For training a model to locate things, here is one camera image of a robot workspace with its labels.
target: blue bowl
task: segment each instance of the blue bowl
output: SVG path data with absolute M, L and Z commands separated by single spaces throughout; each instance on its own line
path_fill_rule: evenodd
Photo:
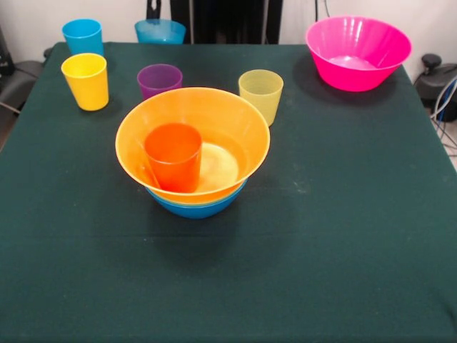
M 139 43 L 183 44 L 186 27 L 167 19 L 147 19 L 135 24 Z
M 162 199 L 157 194 L 154 194 L 147 188 L 146 190 L 160 205 L 168 209 L 171 213 L 189 219 L 203 219 L 218 214 L 220 211 L 222 211 L 228 205 L 230 205 L 238 196 L 239 192 L 244 188 L 247 181 L 248 180 L 246 180 L 240 188 L 238 188 L 234 193 L 230 194 L 228 197 L 218 200 L 217 202 L 211 202 L 210 204 L 205 204 L 201 206 L 175 204 L 173 202 L 169 202 L 165 199 Z

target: purple cup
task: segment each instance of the purple cup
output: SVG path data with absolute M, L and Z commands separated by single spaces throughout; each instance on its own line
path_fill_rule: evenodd
M 146 66 L 136 77 L 140 86 L 143 99 L 151 96 L 181 88 L 183 86 L 183 74 L 181 70 L 170 64 L 152 64 Z

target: bowl rim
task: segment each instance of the bowl rim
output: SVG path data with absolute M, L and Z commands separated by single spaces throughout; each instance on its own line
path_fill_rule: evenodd
M 383 68 L 376 68 L 376 69 L 367 70 L 367 69 L 348 68 L 347 66 L 341 66 L 340 64 L 337 64 L 337 63 L 334 63 L 332 61 L 329 61 L 328 59 L 323 57 L 320 53 L 318 53 L 315 49 L 311 48 L 311 46 L 309 45 L 309 41 L 308 41 L 308 35 L 309 35 L 311 30 L 315 26 L 319 25 L 323 21 L 331 21 L 331 20 L 334 20 L 334 19 L 348 19 L 348 18 L 365 19 L 365 20 L 369 20 L 369 21 L 376 21 L 376 22 L 378 22 L 380 24 L 384 24 L 386 26 L 391 27 L 392 29 L 395 29 L 396 31 L 398 31 L 401 35 L 403 35 L 406 38 L 406 41 L 408 42 L 408 45 L 409 45 L 408 55 L 403 59 L 403 61 L 398 62 L 396 64 L 392 64 L 391 66 L 385 66 Z M 308 29 L 306 30 L 305 43 L 306 43 L 306 46 L 308 47 L 308 49 L 310 49 L 313 54 L 315 54 L 316 56 L 319 56 L 321 59 L 323 59 L 327 63 L 333 64 L 334 66 L 339 66 L 340 68 L 344 68 L 344 69 L 348 69 L 348 70 L 357 70 L 357 71 L 378 71 L 378 70 L 387 70 L 387 69 L 397 68 L 400 65 L 402 65 L 404 63 L 404 61 L 406 61 L 411 56 L 411 54 L 413 53 L 413 44 L 411 43 L 411 40 L 409 39 L 409 37 L 403 31 L 401 31 L 398 27 L 388 23 L 387 21 L 382 21 L 382 20 L 379 20 L 379 19 L 371 18 L 369 16 L 330 16 L 328 18 L 316 21 L 316 22 L 312 23 L 312 25 L 310 25 L 310 27 L 308 27 Z
M 177 27 L 179 27 L 181 30 L 182 29 L 186 29 L 186 27 L 181 24 L 180 22 L 178 21 L 174 21 L 174 20 L 171 20 L 171 19 L 162 19 L 162 18 L 156 18 L 156 19 L 143 19 L 143 20 L 139 20 L 135 23 L 135 29 L 140 31 L 140 32 L 149 32 L 149 30 L 141 30 L 141 27 L 140 25 L 142 23 L 146 23 L 146 24 L 162 24 L 162 23 L 167 23 L 167 24 L 176 24 Z
M 168 206 L 173 206 L 173 207 L 180 208 L 180 209 L 207 209 L 209 207 L 218 206 L 220 204 L 223 204 L 224 202 L 227 202 L 227 201 L 230 201 L 230 200 L 236 198 L 238 196 L 238 194 L 241 192 L 241 190 L 244 188 L 244 186 L 246 186 L 247 182 L 248 182 L 248 180 L 245 180 L 239 188 L 235 189 L 235 191 L 233 193 L 229 194 L 228 196 L 226 196 L 220 200 L 216 200 L 214 202 L 209 202 L 206 204 L 192 204 L 192 205 L 177 204 L 176 202 L 170 202 L 169 200 L 164 199 L 164 198 L 160 197 L 159 195 L 155 194 L 153 191 L 148 189 L 148 187 L 144 187 L 144 188 L 149 193 L 149 195 L 151 195 L 154 198 L 154 200 L 156 200 L 159 203 L 163 202 L 164 204 L 167 204 Z
M 219 202 L 219 201 L 222 201 L 224 199 L 226 199 L 227 197 L 231 196 L 233 193 L 237 192 L 240 188 L 243 188 L 244 184 L 248 181 L 249 179 L 246 179 L 244 180 L 243 182 L 240 182 L 237 184 L 236 188 L 232 190 L 231 193 L 228 193 L 228 194 L 225 194 L 223 195 L 222 197 L 217 197 L 216 199 L 212 199 L 210 201 L 208 200 L 204 200 L 203 202 L 192 202 L 191 200 L 192 199 L 189 199 L 188 197 L 184 199 L 180 199 L 180 200 L 177 200 L 177 199 L 173 199 L 173 200 L 170 200 L 166 197 L 164 197 L 163 194 L 160 194 L 159 192 L 156 192 L 152 189 L 149 189 L 148 187 L 144 187 L 146 189 L 148 189 L 150 192 L 154 193 L 156 196 L 160 197 L 161 199 L 164 199 L 166 200 L 167 202 L 169 202 L 170 204 L 176 204 L 176 205 L 179 205 L 179 206 L 190 206 L 190 207 L 194 207 L 194 206 L 204 206 L 204 205 L 210 205 L 210 204 L 214 204 L 215 202 Z
M 257 116 L 260 118 L 261 120 L 261 123 L 263 124 L 263 127 L 265 129 L 265 132 L 266 132 L 266 149 L 265 149 L 265 152 L 263 153 L 263 156 L 260 158 L 258 164 L 255 165 L 255 167 L 249 172 L 247 173 L 245 176 L 237 179 L 233 184 L 230 184 L 229 186 L 227 187 L 222 187 L 222 188 L 218 188 L 218 189 L 214 189 L 214 190 L 211 190 L 211 191 L 206 191 L 206 192 L 194 192 L 194 193 L 178 193 L 178 192 L 170 192 L 170 191 L 166 191 L 166 190 L 163 190 L 163 189 L 160 189 L 160 188 L 156 188 L 150 184 L 147 184 L 146 182 L 143 182 L 141 181 L 140 179 L 138 179 L 137 177 L 135 177 L 133 175 L 133 173 L 131 173 L 125 166 L 125 163 L 122 161 L 122 159 L 119 157 L 119 132 L 121 131 L 122 127 L 124 126 L 125 124 L 125 121 L 127 120 L 127 118 L 134 112 L 137 110 L 138 107 L 140 106 L 143 106 L 144 103 L 148 102 L 148 101 L 154 101 L 154 99 L 157 99 L 157 98 L 161 98 L 163 96 L 167 96 L 167 94 L 169 93 L 174 93 L 174 92 L 182 92 L 182 91 L 185 91 L 185 90 L 189 90 L 189 89 L 192 89 L 192 90 L 203 90 L 203 91 L 213 91 L 213 92 L 216 92 L 216 93 L 222 93 L 222 94 L 227 94 L 229 96 L 232 96 L 233 98 L 235 99 L 238 99 L 238 101 L 242 101 L 244 102 L 245 104 L 247 104 L 249 107 L 251 107 L 254 112 L 257 114 Z M 233 186 L 236 186 L 237 184 L 241 183 L 241 182 L 244 182 L 246 181 L 261 165 L 262 163 L 265 161 L 265 158 L 268 154 L 268 151 L 270 149 L 270 143 L 271 143 L 271 137 L 270 137 L 270 129 L 268 127 L 268 124 L 266 123 L 266 120 L 265 118 L 262 116 L 261 112 L 253 105 L 251 104 L 249 101 L 241 98 L 240 96 L 234 94 L 234 93 L 231 93 L 229 91 L 224 91 L 222 89 L 217 89 L 217 88 L 211 88 L 211 87 L 183 87 L 183 88 L 178 88 L 178 89 L 172 89 L 171 91 L 165 91 L 163 93 L 160 93 L 160 94 L 157 94 L 156 96 L 152 96 L 151 98 L 149 99 L 146 99 L 142 102 L 140 102 L 138 105 L 136 105 L 132 110 L 130 110 L 130 112 L 124 117 L 124 119 L 122 119 L 122 122 L 121 124 L 119 125 L 119 128 L 116 132 L 116 140 L 115 140 L 115 148 L 116 148 L 116 157 L 120 163 L 120 165 L 122 166 L 122 169 L 133 179 L 135 180 L 136 182 L 138 182 L 139 184 L 149 188 L 149 189 L 153 189 L 154 191 L 158 192 L 158 193 L 162 193 L 162 194 L 169 194 L 169 195 L 173 195 L 173 196 L 180 196 L 180 197 L 197 197 L 197 196 L 204 196 L 204 195 L 208 195 L 208 194 L 215 194 L 215 193 L 218 193 L 218 192 L 222 192 L 228 188 L 231 188 Z

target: orange cup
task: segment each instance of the orange cup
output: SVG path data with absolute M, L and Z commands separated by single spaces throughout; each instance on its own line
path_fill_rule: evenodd
M 165 191 L 191 193 L 199 184 L 202 138 L 190 125 L 156 127 L 144 141 L 152 172 Z

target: plastic bowl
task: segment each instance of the plastic bowl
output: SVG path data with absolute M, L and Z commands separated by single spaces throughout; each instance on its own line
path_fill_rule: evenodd
M 168 19 L 147 19 L 135 24 L 139 43 L 183 44 L 186 27 Z
M 199 185 L 193 193 L 164 191 L 149 168 L 144 139 L 172 122 L 195 127 L 203 139 Z M 231 195 L 260 167 L 269 146 L 270 131 L 256 107 L 227 91 L 201 87 L 174 89 L 143 101 L 116 135 L 116 155 L 127 174 L 178 204 L 208 204 Z
M 157 194 L 151 192 L 151 190 L 149 190 L 148 188 L 146 188 L 146 190 L 161 206 L 163 206 L 165 209 L 168 209 L 171 213 L 189 219 L 203 219 L 218 214 L 219 212 L 227 208 L 241 192 L 246 182 L 247 180 L 243 184 L 241 184 L 241 186 L 228 197 L 218 200 L 217 202 L 211 202 L 210 204 L 206 205 L 174 204 L 173 202 L 168 202 L 165 199 L 162 199 Z
M 320 20 L 306 32 L 306 44 L 321 78 L 344 91 L 376 88 L 411 53 L 402 31 L 363 16 Z

